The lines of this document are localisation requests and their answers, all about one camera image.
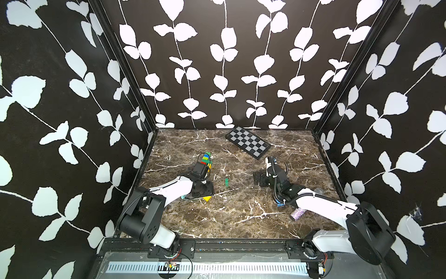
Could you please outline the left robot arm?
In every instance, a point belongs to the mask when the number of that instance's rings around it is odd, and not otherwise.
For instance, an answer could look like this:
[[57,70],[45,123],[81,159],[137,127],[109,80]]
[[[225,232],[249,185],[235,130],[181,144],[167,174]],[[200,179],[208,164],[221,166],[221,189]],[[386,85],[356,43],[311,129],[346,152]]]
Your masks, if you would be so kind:
[[194,176],[178,176],[158,187],[136,188],[117,221],[117,229],[143,244],[176,252],[179,237],[161,224],[165,207],[184,196],[197,199],[215,194],[214,185]]

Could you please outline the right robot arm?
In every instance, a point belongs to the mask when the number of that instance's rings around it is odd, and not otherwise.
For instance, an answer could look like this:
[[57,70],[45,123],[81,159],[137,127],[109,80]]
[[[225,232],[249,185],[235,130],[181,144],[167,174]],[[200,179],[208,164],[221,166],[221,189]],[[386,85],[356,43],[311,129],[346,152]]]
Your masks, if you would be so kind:
[[396,235],[372,204],[339,201],[294,184],[272,156],[266,158],[266,169],[255,172],[253,179],[256,185],[272,189],[275,203],[316,213],[342,227],[340,231],[312,230],[301,245],[309,259],[340,252],[379,265],[396,241]]

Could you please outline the purple glitter microphone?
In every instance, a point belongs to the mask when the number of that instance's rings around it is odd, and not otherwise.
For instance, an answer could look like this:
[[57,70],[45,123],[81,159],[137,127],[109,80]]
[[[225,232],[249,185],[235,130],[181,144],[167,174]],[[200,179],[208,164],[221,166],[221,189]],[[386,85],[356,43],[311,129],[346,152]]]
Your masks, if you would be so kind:
[[290,218],[296,222],[305,214],[305,212],[305,209],[297,208],[290,214]]

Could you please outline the black white checkerboard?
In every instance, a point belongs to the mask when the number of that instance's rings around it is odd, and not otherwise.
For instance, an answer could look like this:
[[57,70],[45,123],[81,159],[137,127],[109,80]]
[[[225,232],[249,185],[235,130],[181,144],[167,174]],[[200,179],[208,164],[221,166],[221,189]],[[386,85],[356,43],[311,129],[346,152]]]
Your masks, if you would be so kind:
[[225,138],[256,160],[271,148],[270,143],[242,127],[233,128]]

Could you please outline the black mounting rail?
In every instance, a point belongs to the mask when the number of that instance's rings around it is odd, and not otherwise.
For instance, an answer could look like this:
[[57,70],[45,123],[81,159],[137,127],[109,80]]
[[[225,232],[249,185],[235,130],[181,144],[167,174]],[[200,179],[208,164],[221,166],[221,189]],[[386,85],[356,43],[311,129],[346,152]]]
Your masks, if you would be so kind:
[[[178,250],[191,259],[197,259],[199,253],[284,253],[288,259],[302,261],[322,261],[333,259],[333,252],[315,253],[315,258],[308,258],[301,239],[219,239],[219,238],[181,238]],[[165,256],[175,255],[166,248],[153,244],[142,244],[132,238],[106,239],[99,254],[107,252],[144,253],[147,258],[163,259]]]

